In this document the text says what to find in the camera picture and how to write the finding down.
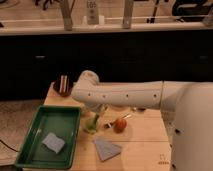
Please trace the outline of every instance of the black cabinet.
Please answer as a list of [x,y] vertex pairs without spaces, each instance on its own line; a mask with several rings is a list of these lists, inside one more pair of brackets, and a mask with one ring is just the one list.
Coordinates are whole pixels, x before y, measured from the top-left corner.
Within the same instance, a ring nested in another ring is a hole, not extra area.
[[212,30],[0,37],[0,99],[44,98],[61,74],[101,81],[213,81]]

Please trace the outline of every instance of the green tray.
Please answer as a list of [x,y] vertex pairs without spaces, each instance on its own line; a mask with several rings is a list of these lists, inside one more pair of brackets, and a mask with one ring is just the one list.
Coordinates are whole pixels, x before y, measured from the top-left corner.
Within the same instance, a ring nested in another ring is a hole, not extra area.
[[[15,165],[20,168],[69,169],[75,152],[80,113],[78,107],[41,106],[32,121]],[[42,143],[50,132],[65,141],[58,154]]]

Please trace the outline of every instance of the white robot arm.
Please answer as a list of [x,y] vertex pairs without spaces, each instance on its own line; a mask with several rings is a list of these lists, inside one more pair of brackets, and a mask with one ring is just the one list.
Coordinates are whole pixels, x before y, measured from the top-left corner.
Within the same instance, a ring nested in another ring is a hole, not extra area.
[[98,112],[102,104],[173,111],[175,130],[171,171],[213,170],[213,84],[147,82],[100,84],[92,71],[84,71],[71,96]]

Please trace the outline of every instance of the wooden tabletop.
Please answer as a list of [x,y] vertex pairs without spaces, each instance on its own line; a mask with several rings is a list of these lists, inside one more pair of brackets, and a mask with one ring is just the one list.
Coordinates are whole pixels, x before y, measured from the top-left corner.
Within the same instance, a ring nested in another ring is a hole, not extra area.
[[[69,97],[60,97],[50,86],[45,105],[80,106],[82,103]],[[112,128],[104,129],[103,124],[117,117],[131,114],[123,133],[115,133]],[[99,118],[99,130],[90,135],[83,131],[86,119],[94,115],[85,111],[81,116],[80,128],[72,171],[169,171],[170,145],[158,110],[138,111],[129,107],[109,106]],[[121,154],[101,162],[93,140],[104,138],[122,147]]]

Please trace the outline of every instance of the small fruit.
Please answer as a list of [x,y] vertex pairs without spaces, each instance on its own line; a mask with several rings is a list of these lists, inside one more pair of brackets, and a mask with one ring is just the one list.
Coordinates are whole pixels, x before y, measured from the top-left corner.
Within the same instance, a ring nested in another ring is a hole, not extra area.
[[119,133],[119,132],[123,132],[124,129],[126,128],[127,122],[124,118],[118,118],[115,120],[114,123],[114,130],[115,132]]

